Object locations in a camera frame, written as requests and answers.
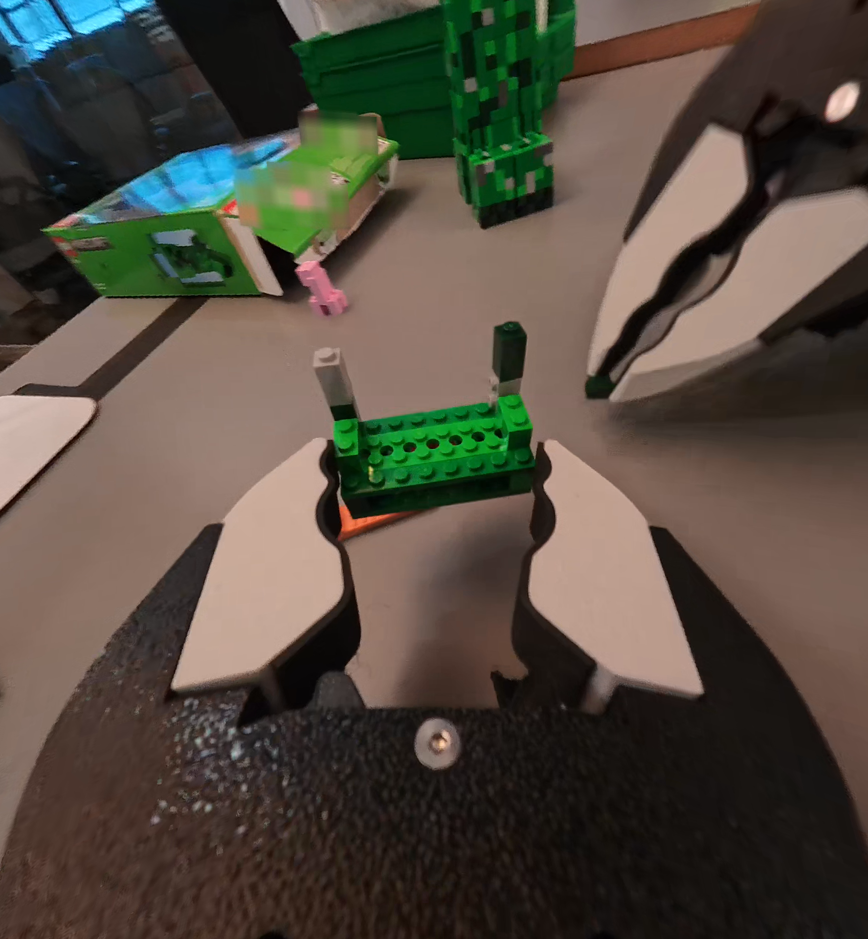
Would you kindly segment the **pink lego pig figure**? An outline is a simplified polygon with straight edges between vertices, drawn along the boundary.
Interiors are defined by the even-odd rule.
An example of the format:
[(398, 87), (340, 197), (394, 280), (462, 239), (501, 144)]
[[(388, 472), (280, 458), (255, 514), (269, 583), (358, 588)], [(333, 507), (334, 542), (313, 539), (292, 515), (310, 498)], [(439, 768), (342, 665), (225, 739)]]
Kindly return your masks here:
[(321, 317), (333, 317), (348, 309), (346, 294), (334, 287), (319, 261), (302, 261), (296, 267), (299, 282), (310, 292), (309, 305)]

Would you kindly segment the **dark green box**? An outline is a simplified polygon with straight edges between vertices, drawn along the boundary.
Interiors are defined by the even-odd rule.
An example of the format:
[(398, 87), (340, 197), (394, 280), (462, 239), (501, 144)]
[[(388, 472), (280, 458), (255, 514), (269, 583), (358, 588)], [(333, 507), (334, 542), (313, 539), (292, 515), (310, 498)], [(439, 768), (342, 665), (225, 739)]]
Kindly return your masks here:
[[(531, 48), (532, 90), (524, 113), (540, 120), (574, 67), (573, 1), (516, 2), (534, 6), (539, 26)], [(293, 46), (317, 107), (327, 112), (374, 112), (404, 159), (453, 155), (448, 30), (440, 2), (342, 33), (323, 32)]]

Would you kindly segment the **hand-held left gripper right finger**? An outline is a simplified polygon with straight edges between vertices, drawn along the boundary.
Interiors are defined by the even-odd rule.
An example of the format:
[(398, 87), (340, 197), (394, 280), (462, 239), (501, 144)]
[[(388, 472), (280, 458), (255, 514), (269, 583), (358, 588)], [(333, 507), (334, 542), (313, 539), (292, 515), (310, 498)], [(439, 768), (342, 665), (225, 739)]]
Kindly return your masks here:
[(538, 449), (530, 532), (512, 616), (526, 675), (513, 707), (601, 714), (623, 687), (703, 695), (645, 516), (556, 440)]

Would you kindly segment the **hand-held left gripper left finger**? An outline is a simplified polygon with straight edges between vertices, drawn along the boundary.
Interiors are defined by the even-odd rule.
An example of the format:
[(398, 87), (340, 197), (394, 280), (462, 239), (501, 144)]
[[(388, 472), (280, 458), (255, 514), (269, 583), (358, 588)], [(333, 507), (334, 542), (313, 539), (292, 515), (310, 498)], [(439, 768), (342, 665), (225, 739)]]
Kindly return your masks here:
[(248, 490), (221, 523), (173, 672), (177, 696), (257, 690), (305, 708), (355, 657), (361, 623), (334, 447), (314, 439)]

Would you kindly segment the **orange brick separator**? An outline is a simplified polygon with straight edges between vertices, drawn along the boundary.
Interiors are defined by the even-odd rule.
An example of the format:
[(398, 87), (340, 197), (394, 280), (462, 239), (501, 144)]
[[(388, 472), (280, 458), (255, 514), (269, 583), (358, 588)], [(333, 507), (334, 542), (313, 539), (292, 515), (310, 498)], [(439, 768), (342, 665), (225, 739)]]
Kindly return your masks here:
[(346, 542), (360, 534), (368, 534), (384, 527), (389, 527), (398, 522), (404, 521), (417, 512), (401, 512), (390, 514), (378, 514), (366, 517), (354, 517), (344, 503), (339, 505), (339, 514), (341, 518), (341, 529), (337, 540)]

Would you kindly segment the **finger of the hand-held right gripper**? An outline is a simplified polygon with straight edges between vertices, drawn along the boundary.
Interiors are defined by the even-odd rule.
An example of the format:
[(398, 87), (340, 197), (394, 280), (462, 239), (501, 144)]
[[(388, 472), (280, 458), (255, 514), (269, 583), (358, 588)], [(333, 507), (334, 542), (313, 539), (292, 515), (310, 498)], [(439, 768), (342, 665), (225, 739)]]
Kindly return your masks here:
[(778, 204), (745, 240), (733, 270), (635, 358), (612, 402), (678, 388), (756, 351), (759, 335), (868, 246), (868, 190)]
[(624, 241), (597, 313), (589, 376), (604, 372), (606, 353), (630, 316), (654, 298), (669, 266), (722, 225), (749, 184), (744, 138), (709, 124)]

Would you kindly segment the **green lego set box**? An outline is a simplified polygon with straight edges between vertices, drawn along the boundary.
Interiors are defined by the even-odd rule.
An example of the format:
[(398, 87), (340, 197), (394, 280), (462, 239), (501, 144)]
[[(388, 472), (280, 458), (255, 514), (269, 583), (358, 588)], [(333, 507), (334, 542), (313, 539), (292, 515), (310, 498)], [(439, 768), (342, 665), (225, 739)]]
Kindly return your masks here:
[(375, 113), (299, 113), (286, 132), (170, 158), (44, 229), (106, 298), (281, 297), (393, 186)]

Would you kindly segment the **green lego creeper figure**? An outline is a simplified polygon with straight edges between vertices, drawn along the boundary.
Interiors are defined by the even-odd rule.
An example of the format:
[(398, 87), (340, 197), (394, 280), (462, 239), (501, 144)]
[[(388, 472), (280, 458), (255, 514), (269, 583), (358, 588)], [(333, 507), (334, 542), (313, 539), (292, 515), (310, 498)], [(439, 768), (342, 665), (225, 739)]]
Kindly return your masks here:
[(574, 67), (575, 1), (446, 1), (444, 60), (460, 193), (481, 229), (554, 204), (543, 115)]

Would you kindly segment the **green lego assembly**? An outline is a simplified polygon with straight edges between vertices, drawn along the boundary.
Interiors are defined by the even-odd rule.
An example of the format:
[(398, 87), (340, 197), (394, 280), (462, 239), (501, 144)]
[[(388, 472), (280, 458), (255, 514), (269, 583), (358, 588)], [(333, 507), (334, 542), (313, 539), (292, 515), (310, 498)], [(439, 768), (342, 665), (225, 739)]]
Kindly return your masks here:
[(344, 356), (323, 347), (312, 368), (334, 418), (338, 493), (353, 519), (520, 495), (532, 487), (534, 425), (521, 396), (527, 333), (495, 326), (488, 399), (362, 420)]

